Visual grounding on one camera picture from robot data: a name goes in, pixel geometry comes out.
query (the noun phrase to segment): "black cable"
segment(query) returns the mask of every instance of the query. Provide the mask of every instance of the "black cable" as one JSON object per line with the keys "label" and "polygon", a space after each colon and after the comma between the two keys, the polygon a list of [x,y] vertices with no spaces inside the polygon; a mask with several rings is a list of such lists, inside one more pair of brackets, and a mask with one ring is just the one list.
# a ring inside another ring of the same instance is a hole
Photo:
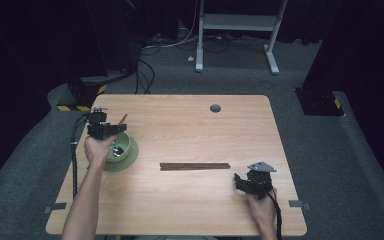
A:
{"label": "black cable", "polygon": [[235,38],[235,39],[229,40],[229,42],[232,46],[237,46],[237,47],[252,47],[252,46],[262,45],[262,44],[267,42],[267,39],[264,39],[264,41],[262,41],[260,43],[255,43],[258,40],[263,40],[263,39],[255,38],[255,39],[248,39],[250,41],[250,43],[235,43],[235,41],[239,41],[239,40],[243,40],[243,39]]}
{"label": "black cable", "polygon": [[186,42],[189,42],[190,40],[189,37],[191,36],[192,32],[193,32],[193,28],[195,26],[195,21],[196,21],[196,18],[197,18],[197,9],[198,9],[198,0],[195,0],[195,13],[194,13],[194,17],[193,17],[193,21],[192,21],[192,26],[191,26],[191,30],[189,31],[189,34],[182,40],[178,41],[178,40],[174,40],[174,41],[167,41],[166,42],[169,42],[167,45],[164,45],[164,41],[162,42],[157,42],[158,44],[157,45],[148,45],[148,46],[145,46],[143,49],[149,49],[149,48],[154,48],[154,47],[172,47],[172,46],[177,46],[177,45],[180,45],[180,44],[183,44],[183,43],[186,43]]}
{"label": "black cable", "polygon": [[146,66],[149,67],[149,69],[151,70],[152,72],[152,79],[151,79],[151,82],[148,84],[147,88],[145,89],[145,93],[144,94],[151,94],[151,92],[149,91],[149,89],[151,88],[152,86],[152,83],[154,83],[154,79],[155,79],[155,71],[154,71],[154,68],[151,67],[151,65],[149,65],[148,63],[142,61],[142,60],[138,60],[138,62],[141,62],[143,64],[145,64]]}
{"label": "black cable", "polygon": [[189,42],[186,38],[183,39],[183,40],[170,40],[170,39],[164,39],[162,41],[155,41],[155,45],[153,44],[148,44],[146,45],[145,47],[142,48],[142,50],[147,50],[147,49],[151,49],[151,48],[156,48],[158,47],[158,50],[157,52],[159,52],[161,50],[161,48],[163,47],[172,47],[172,46],[177,46],[177,45],[180,45],[180,44],[183,44],[183,43],[187,43]]}
{"label": "black cable", "polygon": [[222,53],[222,52],[226,51],[226,49],[228,49],[230,46],[230,42],[228,40],[226,40],[226,38],[224,38],[224,37],[222,37],[221,39],[217,39],[217,38],[208,38],[208,39],[214,43],[226,43],[224,48],[222,48],[221,50],[218,50],[218,51],[213,51],[213,50],[210,50],[206,47],[202,47],[205,51],[207,51],[209,53]]}
{"label": "black cable", "polygon": [[136,89],[135,89],[135,94],[138,93],[139,90],[139,64],[136,63]]}
{"label": "black cable", "polygon": [[[182,45],[192,45],[193,48],[189,48],[189,49],[184,49],[184,48],[181,48],[180,46]],[[176,45],[176,48],[180,49],[180,50],[183,50],[183,51],[194,51],[196,50],[197,46],[196,46],[196,43],[193,43],[193,44],[181,44],[181,45]]]}
{"label": "black cable", "polygon": [[[152,56],[152,55],[155,55],[155,54],[159,53],[159,52],[161,51],[161,45],[159,44],[159,45],[157,45],[157,46],[155,46],[155,47],[158,47],[157,51],[155,51],[155,52],[153,52],[153,53],[141,53],[141,55],[143,55],[143,56]],[[142,51],[143,51],[143,50],[152,49],[152,48],[153,48],[153,47],[151,47],[151,48],[144,48],[144,49],[142,49]]]}
{"label": "black cable", "polygon": [[281,214],[279,204],[276,201],[276,193],[275,193],[274,198],[270,193],[267,193],[267,196],[269,196],[271,198],[271,200],[273,201],[274,207],[276,208],[276,214],[277,214],[277,216],[276,216],[277,233],[276,234],[277,234],[277,239],[281,240],[282,239],[282,214]]}
{"label": "black cable", "polygon": [[158,39],[161,38],[161,35],[159,33],[154,34],[153,37],[150,37],[148,40],[145,41],[145,45],[152,45],[154,43],[158,42]]}
{"label": "black cable", "polygon": [[77,156],[76,156],[76,130],[77,128],[83,124],[86,123],[87,117],[89,116],[89,113],[82,114],[80,117],[77,118],[76,122],[73,126],[73,131],[71,133],[71,162],[72,162],[72,168],[73,168],[73,199],[76,197],[77,194]]}
{"label": "black cable", "polygon": [[[137,78],[139,80],[140,86],[142,87],[143,90],[146,91],[146,89],[147,89],[147,87],[149,85],[148,78],[146,78],[145,75],[141,71],[139,71],[139,70],[138,70],[137,73],[138,73]],[[139,74],[142,75],[146,79],[146,87],[143,86],[143,82],[142,82],[142,79],[140,78]]]}

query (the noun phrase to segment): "wooden stick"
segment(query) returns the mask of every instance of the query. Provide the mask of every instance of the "wooden stick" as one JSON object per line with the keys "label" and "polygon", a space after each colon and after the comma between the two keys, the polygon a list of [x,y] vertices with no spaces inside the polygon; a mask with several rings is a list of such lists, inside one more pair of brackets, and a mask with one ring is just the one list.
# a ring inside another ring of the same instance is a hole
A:
{"label": "wooden stick", "polygon": [[126,120],[126,118],[127,118],[127,113],[124,114],[124,117],[120,120],[120,122],[118,123],[118,125],[123,124],[123,123],[124,123],[124,120]]}
{"label": "wooden stick", "polygon": [[161,171],[230,169],[229,163],[160,163]]}

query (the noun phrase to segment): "green bowl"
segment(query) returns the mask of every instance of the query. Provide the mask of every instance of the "green bowl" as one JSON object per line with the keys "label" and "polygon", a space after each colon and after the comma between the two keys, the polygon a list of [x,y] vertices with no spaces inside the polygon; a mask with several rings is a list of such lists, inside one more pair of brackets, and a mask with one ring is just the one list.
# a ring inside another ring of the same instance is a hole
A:
{"label": "green bowl", "polygon": [[130,137],[126,133],[122,132],[118,134],[117,138],[114,141],[114,144],[117,147],[123,149],[123,153],[120,156],[114,155],[114,145],[110,148],[110,153],[108,154],[107,162],[116,163],[124,160],[130,152]]}
{"label": "green bowl", "polygon": [[120,133],[114,141],[116,146],[120,146],[124,152],[121,156],[116,157],[113,154],[113,148],[110,149],[107,162],[105,163],[104,171],[119,172],[130,167],[138,157],[139,146],[134,138],[129,137],[125,133]]}

